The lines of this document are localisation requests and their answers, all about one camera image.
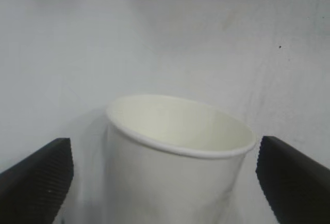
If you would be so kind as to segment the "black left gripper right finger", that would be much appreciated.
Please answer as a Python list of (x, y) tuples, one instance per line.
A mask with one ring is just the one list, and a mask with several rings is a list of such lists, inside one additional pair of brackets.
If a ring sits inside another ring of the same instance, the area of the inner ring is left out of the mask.
[(329, 169), (274, 136), (260, 143), (256, 174), (279, 223), (329, 223)]

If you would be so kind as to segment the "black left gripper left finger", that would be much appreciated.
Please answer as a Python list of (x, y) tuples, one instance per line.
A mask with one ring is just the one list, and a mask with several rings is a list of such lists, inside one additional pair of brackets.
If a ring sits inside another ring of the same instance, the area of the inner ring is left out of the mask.
[(69, 192), (69, 138), (57, 138), (1, 173), (1, 223), (53, 223)]

